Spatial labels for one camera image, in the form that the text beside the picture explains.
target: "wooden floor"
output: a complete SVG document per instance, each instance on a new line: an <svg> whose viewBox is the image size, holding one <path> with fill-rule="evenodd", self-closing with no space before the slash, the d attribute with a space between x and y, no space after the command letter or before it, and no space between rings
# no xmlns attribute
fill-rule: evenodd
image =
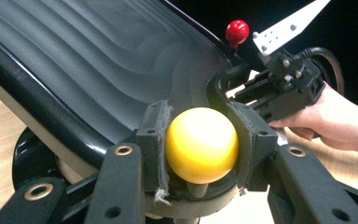
<svg viewBox="0 0 358 224"><path fill-rule="evenodd" d="M11 160L14 145L24 128L25 125L0 102L0 208L14 192L11 184ZM334 150L323 145L318 139L308 142L292 133L288 135L291 142L312 148L337 180L358 189L358 153ZM203 218L201 223L227 222L227 216L233 220L230 223L272 222L266 193L249 193L235 198L222 213Z"/></svg>

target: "cable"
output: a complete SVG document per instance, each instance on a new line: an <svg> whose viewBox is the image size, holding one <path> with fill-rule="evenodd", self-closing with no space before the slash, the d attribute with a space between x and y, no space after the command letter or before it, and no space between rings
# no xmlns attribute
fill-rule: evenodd
<svg viewBox="0 0 358 224"><path fill-rule="evenodd" d="M314 56L324 57L328 62L330 62L333 68L336 77L336 82L337 82L337 92L341 95L344 95L345 84L344 84L344 78L342 76L341 65L339 64L339 61L336 58L336 56L330 50L324 48L309 48L309 49L304 49L302 52L298 53L297 56L301 58L312 58ZM316 65L321 66L321 69L323 70L323 72L325 72L325 69L322 67L320 63L317 63Z"/></svg>

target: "ball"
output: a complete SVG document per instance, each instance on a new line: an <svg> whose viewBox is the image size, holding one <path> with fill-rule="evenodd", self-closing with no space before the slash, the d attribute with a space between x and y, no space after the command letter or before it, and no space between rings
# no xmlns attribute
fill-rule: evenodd
<svg viewBox="0 0 358 224"><path fill-rule="evenodd" d="M193 108L177 116L166 134L167 162L193 184L225 176L239 154L239 140L226 116L210 108Z"/></svg>

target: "human hand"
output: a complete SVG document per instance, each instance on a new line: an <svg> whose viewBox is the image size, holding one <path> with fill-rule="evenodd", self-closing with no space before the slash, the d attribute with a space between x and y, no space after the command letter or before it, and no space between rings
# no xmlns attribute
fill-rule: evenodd
<svg viewBox="0 0 358 224"><path fill-rule="evenodd" d="M319 100L294 115L269 123L289 127L297 135L311 139L315 133L330 147L358 151L358 105L326 85Z"/></svg>

